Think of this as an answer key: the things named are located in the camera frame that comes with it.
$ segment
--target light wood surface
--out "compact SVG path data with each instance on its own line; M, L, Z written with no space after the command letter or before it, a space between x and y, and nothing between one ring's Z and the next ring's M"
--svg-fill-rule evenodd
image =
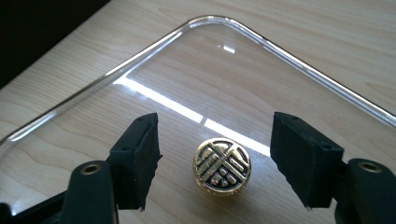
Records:
M396 114L395 11L396 4L392 1L344 1L341 3L334 1L135 2L113 0L13 82L0 90L0 137L6 136L27 121L57 105L181 23L197 16L210 14L224 15L241 21L329 77ZM215 33L215 30L210 29L204 31L206 33L203 36L212 36ZM145 72L136 79L146 83L147 86L163 86L160 91L166 93L169 98L183 102L186 107L204 114L205 107L210 107L210 104L206 105L205 98L194 95L194 92L206 91L209 94L211 92L217 94L214 86L221 85L222 81L228 77L225 75L222 77L223 71L216 67L216 58L220 55L212 55L213 57L201 61L201 63L206 62L206 69L189 61L194 56L194 52L198 49L203 50L206 46L200 44L198 37L194 39L194 34L199 33L191 33L189 37L193 39L192 41L181 40L180 47L166 51L166 55L176 56L179 63L166 57L159 57L154 65L148 65L146 70L143 70ZM235 37L236 42L245 43L244 40L238 40L238 38L242 37ZM215 44L220 40L220 37L214 37L208 41ZM192 50L191 55L188 54L189 48ZM306 79L307 83L301 83L299 78L289 79L286 74L279 74L278 77L268 77L270 79L268 79L268 85L265 86L266 89L262 88L259 85L260 82L256 83L253 79L249 79L249 76L257 78L255 74L262 68L260 63L271 61L261 59L251 61L249 57L253 59L258 57L256 54L249 55L250 52L256 52L253 49L254 45L244 46L238 56L241 57L238 62L242 63L237 64L234 70L227 70L232 80L238 83L243 82L242 86L247 86L248 91L244 88L236 88L235 91L224 89L224 93L227 94L222 94L219 97L221 100L212 102L226 108L229 106L227 116L230 118L240 118L241 115L235 114L235 109L238 106L244 108L244 113L248 114L248 118L243 125L233 121L223 125L233 130L237 129L240 133L268 146L272 112L274 110L292 112L313 126L320 127L322 132L345 147L347 150L345 161L357 157L371 159L384 163L390 170L396 172L394 130L378 125L376 120L359 110L353 110L353 106L339 100L337 96L328 97L328 93L321 91L320 87L312 87L308 79ZM249 68L251 71L246 74L246 78L238 77L239 72L245 72ZM157 76L164 71L163 69L166 69L165 73L169 75L168 77ZM180 79L178 73L186 69L197 74ZM232 81L227 84L236 87ZM297 93L290 91L295 94L291 99L287 97L290 93L288 89L282 90L284 95L265 98L265 101L257 98L257 95L271 95L283 85L294 86L294 84ZM180 91L185 91L186 95L192 98L189 101L183 100L182 97L177 98L179 97L177 93ZM299 99L309 97L311 91L316 95L311 96L312 98L305 98L306 101L316 102L318 99L323 99L320 101L323 104L314 103L310 108L299 104ZM251 100L244 102L245 105L239 105L241 95ZM27 153L12 154L12 157L4 157L0 160L1 176L7 177L7 180L0 179L1 185L7 183L7 187L2 189L2 194L4 194L4 189L15 189L15 192L10 193L13 195L12 200L29 204L24 201L24 198L40 201L59 192L59 188L65 188L67 182L64 178L57 176L68 175L73 167L84 161L106 158L108 149L117 141L128 123L144 113L147 110L146 107L154 106L155 108L156 106L140 105L136 108L128 104L128 98L121 95L113 96L107 94L107 91L95 95L90 104L92 104L90 108L78 106L60 117L59 121L51 123L41 132L38 131L29 140L37 143L34 149L29 150L30 145L21 144L18 148ZM100 108L101 111L95 111L95 108ZM160 136L169 136L173 131L170 128L171 125L176 125L185 134L191 131L191 126L184 126L185 123L189 125L190 123L165 112L160 114L164 116L160 117L160 123L164 125L163 130L160 130ZM116 117L121 119L100 119L101 116L110 113L116 113ZM94 115L99 116L93 120L87 120L88 117L94 117ZM224 116L219 110L210 114L213 120L220 120ZM258 126L257 120L262 120L265 124L263 132L266 134L258 133L260 125ZM198 221L210 223L215 222L217 218L223 222L235 223L333 223L333 206L330 209L306 211L271 159L254 151L251 152L251 157L254 158L252 159L253 175L249 183L251 187L244 189L236 198L219 199L205 195L204 192L198 190L192 178L183 183L184 185L171 179L174 175L191 175L190 155L192 154L191 151L185 152L182 148L198 146L201 138L214 135L211 132L204 132L198 126L195 128L204 136L187 139L187 142L182 145L174 143L169 138L161 139L165 146L164 159L160 161L160 168L148 197L147 211L144 213L121 212L121 223L194 223ZM95 129L93 132L90 127L103 128ZM87 156L83 149L75 150L79 147L97 148L97 153ZM169 148L176 148L175 150L180 153L181 157L174 158L174 151ZM60 156L64 160L56 161L53 155ZM12 166L13 163L21 165L19 169L10 171L10 174L19 175L14 179L13 175L7 175L7 166ZM29 170L30 167L35 168L23 174L23 171ZM34 181L23 182L24 178L28 179L29 175L41 177ZM46 176L51 176L52 179L48 180ZM45 189L42 189L43 183L48 183ZM233 214L235 210L243 215Z

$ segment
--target wood grain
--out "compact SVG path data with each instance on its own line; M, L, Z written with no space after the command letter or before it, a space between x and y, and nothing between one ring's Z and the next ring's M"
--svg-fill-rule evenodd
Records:
M396 113L394 11L394 2L382 0L113 0L0 91L0 137L181 23L208 14L241 21ZM216 50L232 43L235 54ZM371 159L396 172L394 130L232 30L191 31L129 77L204 115L203 120L193 122L139 92L110 85L2 155L0 200L14 202L20 211L65 189L76 166L106 158L129 123L153 110L160 115L164 157L147 210L121 212L121 223L334 223L334 203L307 211L271 159L251 149L253 173L240 194L214 198L200 191L192 177L193 152L204 139L219 136L205 126L208 119L269 146L273 112L289 112L343 146L345 161Z

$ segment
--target wooden table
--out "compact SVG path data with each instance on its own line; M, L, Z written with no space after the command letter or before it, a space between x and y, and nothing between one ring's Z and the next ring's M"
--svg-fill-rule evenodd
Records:
M202 15L224 15L241 21L329 77L396 114L395 11L396 4L385 0L375 3L352 0L343 3L113 0L0 91L0 137L59 104L181 23ZM346 132L354 130L338 122L333 127ZM376 135L382 132L395 134L389 127L372 132L372 140L367 140L369 148L352 150L346 158L380 161L396 172L395 142L375 141ZM318 222L295 215L307 213L314 218L318 210L308 213L301 209L302 206L285 207L283 203L274 203L274 207L277 206L282 206L278 208L282 213L269 216L265 223ZM166 209L158 213L163 217L153 219L150 216L156 214L151 214L149 209L145 215L122 216L121 223L127 223L125 219L138 223L194 220L189 214L176 216ZM323 223L333 222L332 211L324 213L320 216Z

